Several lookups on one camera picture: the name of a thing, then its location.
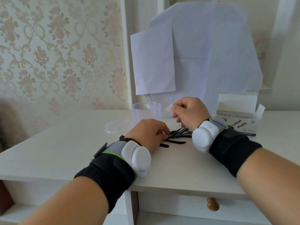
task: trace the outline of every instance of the white plastic device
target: white plastic device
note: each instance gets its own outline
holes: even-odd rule
[[[208,151],[219,134],[219,128],[210,121],[204,121],[192,134],[194,146],[201,152]]]
[[[130,140],[122,149],[122,157],[134,170],[137,176],[145,178],[151,166],[151,154],[146,147]]]

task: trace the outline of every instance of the plastic lid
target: plastic lid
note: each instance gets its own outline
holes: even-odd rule
[[[114,133],[128,133],[133,128],[133,123],[129,120],[118,120],[107,123],[104,127],[105,132]]]

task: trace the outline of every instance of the box flap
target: box flap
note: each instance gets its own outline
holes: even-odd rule
[[[255,113],[257,93],[221,92],[218,110]]]
[[[256,113],[255,113],[256,118],[261,119],[264,111],[265,111],[265,107],[260,104],[257,108]]]

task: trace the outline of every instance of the person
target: person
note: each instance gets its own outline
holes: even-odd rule
[[[198,98],[182,98],[172,110],[177,122],[191,131],[211,117]],[[169,134],[164,122],[142,120],[121,143],[132,140],[153,153]],[[299,224],[300,166],[262,148],[248,137],[233,137],[230,142],[222,137],[217,136],[209,153],[237,177],[240,186],[267,219],[276,225]],[[20,225],[102,224],[136,175],[122,158],[110,153],[102,153],[95,160]]]

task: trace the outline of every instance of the white cardboard box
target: white cardboard box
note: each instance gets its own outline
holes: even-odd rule
[[[235,130],[256,136],[258,123],[265,110],[260,104],[255,111],[257,95],[257,93],[220,93],[217,116],[227,121]]]

